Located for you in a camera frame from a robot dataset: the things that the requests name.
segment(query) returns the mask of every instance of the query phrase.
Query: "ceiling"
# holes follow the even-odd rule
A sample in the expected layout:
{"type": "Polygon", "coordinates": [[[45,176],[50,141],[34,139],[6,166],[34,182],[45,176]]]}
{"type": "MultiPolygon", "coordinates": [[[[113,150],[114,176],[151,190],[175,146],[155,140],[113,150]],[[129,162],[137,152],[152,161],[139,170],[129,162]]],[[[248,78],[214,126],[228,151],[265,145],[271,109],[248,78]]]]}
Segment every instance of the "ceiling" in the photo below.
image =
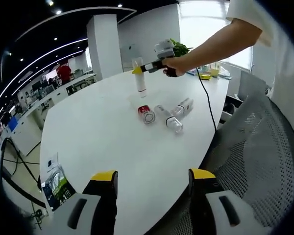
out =
{"type": "MultiPolygon", "coordinates": [[[[50,0],[11,1],[5,6],[4,17],[0,19],[0,94],[17,74],[37,58],[65,44],[87,38],[86,25],[93,15],[116,14],[117,20],[120,21],[131,13],[120,9],[88,9],[66,14],[68,11],[98,6],[117,7],[122,4],[123,8],[137,10],[126,19],[128,20],[154,8],[177,3],[176,0],[152,0],[146,3],[136,0],[52,0],[54,4],[50,6],[48,1],[50,0]],[[62,14],[57,15],[58,10],[61,10],[62,14]]],[[[87,40],[71,44],[29,66],[4,91],[0,98],[0,108],[14,98],[11,95],[20,86],[19,80],[27,72],[36,73],[62,57],[85,50],[87,46],[87,40]]]]}

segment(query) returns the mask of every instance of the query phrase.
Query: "gray mesh chair back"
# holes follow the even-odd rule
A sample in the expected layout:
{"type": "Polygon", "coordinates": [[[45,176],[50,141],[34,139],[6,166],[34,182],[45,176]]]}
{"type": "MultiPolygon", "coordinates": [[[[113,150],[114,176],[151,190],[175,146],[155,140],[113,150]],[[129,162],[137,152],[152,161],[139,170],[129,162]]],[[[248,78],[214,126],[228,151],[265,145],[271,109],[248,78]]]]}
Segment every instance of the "gray mesh chair back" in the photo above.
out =
{"type": "Polygon", "coordinates": [[[269,86],[264,80],[261,80],[255,75],[241,71],[240,87],[237,94],[238,98],[245,101],[246,98],[256,92],[265,94],[269,86]]]}
{"type": "Polygon", "coordinates": [[[247,100],[217,131],[200,168],[249,203],[255,218],[275,227],[294,199],[294,132],[264,94],[247,100]]]}

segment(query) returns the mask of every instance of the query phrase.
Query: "white pillar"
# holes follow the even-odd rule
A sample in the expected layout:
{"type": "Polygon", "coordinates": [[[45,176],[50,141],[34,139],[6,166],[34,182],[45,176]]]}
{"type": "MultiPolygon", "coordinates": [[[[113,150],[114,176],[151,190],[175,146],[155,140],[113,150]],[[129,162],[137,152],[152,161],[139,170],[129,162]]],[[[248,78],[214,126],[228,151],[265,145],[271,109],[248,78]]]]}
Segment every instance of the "white pillar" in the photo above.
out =
{"type": "Polygon", "coordinates": [[[87,24],[89,54],[99,80],[123,72],[117,15],[96,15],[87,24]]]}

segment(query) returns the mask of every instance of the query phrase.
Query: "white sleeve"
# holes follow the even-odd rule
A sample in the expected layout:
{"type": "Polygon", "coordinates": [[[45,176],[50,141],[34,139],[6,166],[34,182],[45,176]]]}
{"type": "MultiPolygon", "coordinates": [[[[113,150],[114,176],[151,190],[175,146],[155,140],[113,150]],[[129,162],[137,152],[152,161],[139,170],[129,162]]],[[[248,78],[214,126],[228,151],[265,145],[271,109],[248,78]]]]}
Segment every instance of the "white sleeve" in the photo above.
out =
{"type": "Polygon", "coordinates": [[[272,18],[256,0],[231,0],[226,19],[246,21],[262,30],[259,41],[271,46],[273,40],[272,18]]]}

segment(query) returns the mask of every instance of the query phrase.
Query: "hand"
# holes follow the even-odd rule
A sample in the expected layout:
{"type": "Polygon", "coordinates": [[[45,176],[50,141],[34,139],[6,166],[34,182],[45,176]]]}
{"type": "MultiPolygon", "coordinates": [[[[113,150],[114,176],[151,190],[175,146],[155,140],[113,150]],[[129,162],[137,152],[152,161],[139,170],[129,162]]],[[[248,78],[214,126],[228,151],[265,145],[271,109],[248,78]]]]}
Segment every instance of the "hand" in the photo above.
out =
{"type": "Polygon", "coordinates": [[[186,73],[186,70],[183,68],[182,58],[181,57],[173,57],[173,58],[164,58],[162,60],[162,64],[166,65],[170,68],[175,69],[176,75],[178,77],[182,76],[186,73]]]}

